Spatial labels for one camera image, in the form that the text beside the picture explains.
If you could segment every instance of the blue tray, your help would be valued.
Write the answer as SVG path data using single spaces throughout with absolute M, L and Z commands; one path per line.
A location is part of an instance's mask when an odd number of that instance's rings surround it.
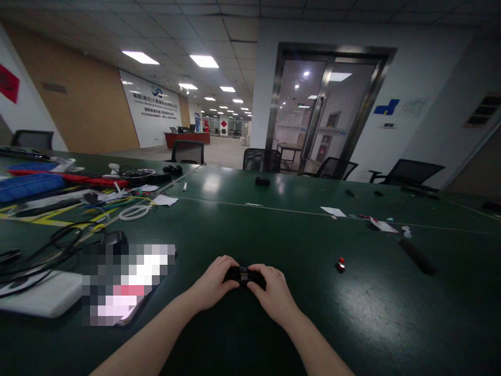
M 33 174 L 0 181 L 0 202 L 10 202 L 42 192 L 64 187 L 63 177 L 53 174 Z
M 7 170 L 51 171 L 56 167 L 57 163 L 21 163 L 9 166 Z

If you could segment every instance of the wooden wall panel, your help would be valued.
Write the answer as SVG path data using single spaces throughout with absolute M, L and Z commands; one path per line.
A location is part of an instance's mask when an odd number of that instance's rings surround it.
M 183 127 L 189 128 L 189 105 L 188 98 L 179 95 L 179 113 L 181 114 L 181 123 Z
M 94 154 L 139 148 L 117 68 L 2 23 L 68 150 Z M 61 85 L 67 93 L 47 91 L 42 83 Z

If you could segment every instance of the blue logo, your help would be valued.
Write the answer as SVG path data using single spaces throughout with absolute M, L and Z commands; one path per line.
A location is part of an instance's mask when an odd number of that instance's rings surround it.
M 159 96 L 159 97 L 163 97 L 163 93 L 162 93 L 162 89 L 154 86 L 154 85 L 151 85 L 151 93 L 154 95 L 154 96 Z

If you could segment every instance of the door frame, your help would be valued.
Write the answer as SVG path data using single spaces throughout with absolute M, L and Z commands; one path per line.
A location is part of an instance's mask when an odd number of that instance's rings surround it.
M 326 80 L 330 76 L 327 74 L 329 67 L 332 69 L 332 60 L 335 63 L 351 63 L 351 64 L 376 64 L 371 81 L 367 86 L 367 90 L 362 99 L 362 103 L 356 113 L 353 125 L 347 135 L 347 140 L 344 144 L 340 159 L 350 160 L 355 150 L 356 143 L 362 134 L 367 118 L 371 113 L 371 108 L 376 101 L 377 95 L 383 85 L 383 82 L 388 74 L 391 62 L 397 52 L 396 48 L 381 48 L 381 47 L 360 47 L 350 45 L 330 45 L 330 44 L 310 44 L 310 43 L 288 43 L 281 42 L 278 45 L 277 63 L 275 65 L 275 76 L 273 78 L 273 92 L 271 95 L 270 117 L 268 120 L 268 131 L 266 136 L 267 150 L 272 150 L 273 139 L 275 138 L 276 120 L 279 109 L 279 99 L 283 69 L 285 61 L 291 56 L 300 57 L 301 60 L 318 60 L 325 61 L 326 68 L 322 84 L 320 86 L 319 97 L 325 94 Z M 310 139 L 315 139 L 317 129 L 313 130 L 311 137 L 305 137 L 304 143 Z

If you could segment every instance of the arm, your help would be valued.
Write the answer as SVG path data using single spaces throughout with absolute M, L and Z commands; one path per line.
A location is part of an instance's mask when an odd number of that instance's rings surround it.
M 238 263 L 229 256 L 218 257 L 189 290 L 171 301 L 91 375 L 158 375 L 192 317 L 239 287 L 233 280 L 223 283 L 231 266 L 238 266 Z
M 266 313 L 287 332 L 308 375 L 353 375 L 315 325 L 299 310 L 283 273 L 262 264 L 252 265 L 249 269 L 263 275 L 266 291 L 254 282 L 249 282 L 247 287 L 257 297 Z

